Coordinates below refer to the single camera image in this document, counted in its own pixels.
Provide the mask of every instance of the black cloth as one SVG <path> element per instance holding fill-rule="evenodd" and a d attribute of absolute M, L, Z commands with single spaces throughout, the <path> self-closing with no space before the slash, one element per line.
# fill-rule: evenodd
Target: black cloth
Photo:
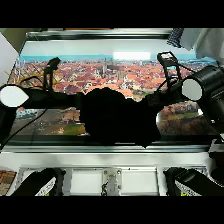
<path fill-rule="evenodd" d="M 149 107 L 109 88 L 94 89 L 83 95 L 80 121 L 86 131 L 103 145 L 136 143 L 143 147 L 160 139 L 156 115 L 161 107 Z"/>
<path fill-rule="evenodd" d="M 180 45 L 180 39 L 183 34 L 184 28 L 173 28 L 167 44 L 172 45 L 173 47 L 178 47 L 181 48 L 182 46 Z"/>

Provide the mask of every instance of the striped cloth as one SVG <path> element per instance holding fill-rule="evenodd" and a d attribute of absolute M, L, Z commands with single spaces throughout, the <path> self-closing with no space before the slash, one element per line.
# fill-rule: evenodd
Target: striped cloth
<path fill-rule="evenodd" d="M 184 28 L 173 28 L 167 44 L 172 45 L 173 47 L 178 47 L 181 48 L 182 46 L 180 45 L 180 38 L 182 36 L 182 33 L 184 31 Z"/>

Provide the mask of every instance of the metal bracket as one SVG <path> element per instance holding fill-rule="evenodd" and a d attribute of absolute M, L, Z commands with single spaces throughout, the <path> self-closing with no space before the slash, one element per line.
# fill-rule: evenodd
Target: metal bracket
<path fill-rule="evenodd" d="M 120 196 L 122 188 L 122 169 L 103 169 L 103 186 L 106 196 Z"/>

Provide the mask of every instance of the printed cityscape picture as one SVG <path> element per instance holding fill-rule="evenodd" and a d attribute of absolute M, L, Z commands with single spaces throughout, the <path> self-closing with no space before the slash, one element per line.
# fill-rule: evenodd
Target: printed cityscape picture
<path fill-rule="evenodd" d="M 19 68 L 15 67 L 10 83 L 19 83 L 28 76 L 42 78 L 47 62 L 55 56 L 24 56 L 20 58 Z M 153 93 L 165 80 L 163 67 L 156 59 L 115 60 L 111 55 L 69 55 L 58 56 L 61 63 L 54 72 L 54 91 L 74 94 L 87 94 L 95 88 L 109 87 L 122 93 L 126 98 L 140 101 Z M 194 59 L 192 55 L 176 55 L 179 63 L 198 71 L 214 63 L 213 60 Z M 170 74 L 176 74 L 171 68 Z M 191 74 L 181 68 L 182 77 Z M 25 85 L 40 85 L 32 80 Z M 196 103 L 188 101 L 165 107 L 158 115 L 157 125 L 162 135 L 207 135 L 213 134 L 205 118 L 198 113 Z M 12 133 L 35 118 L 42 110 L 19 108 Z M 48 110 L 39 120 L 22 130 L 19 135 L 88 135 L 84 124 L 79 121 L 79 111 L 75 108 Z"/>

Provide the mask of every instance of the white circle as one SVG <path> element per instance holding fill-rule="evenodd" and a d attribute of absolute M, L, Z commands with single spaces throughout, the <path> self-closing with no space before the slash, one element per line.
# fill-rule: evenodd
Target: white circle
<path fill-rule="evenodd" d="M 17 86 L 6 86 L 0 92 L 0 100 L 7 107 L 19 107 L 29 96 Z"/>
<path fill-rule="evenodd" d="M 190 100 L 200 100 L 202 97 L 202 88 L 194 79 L 186 79 L 182 85 L 182 94 Z"/>

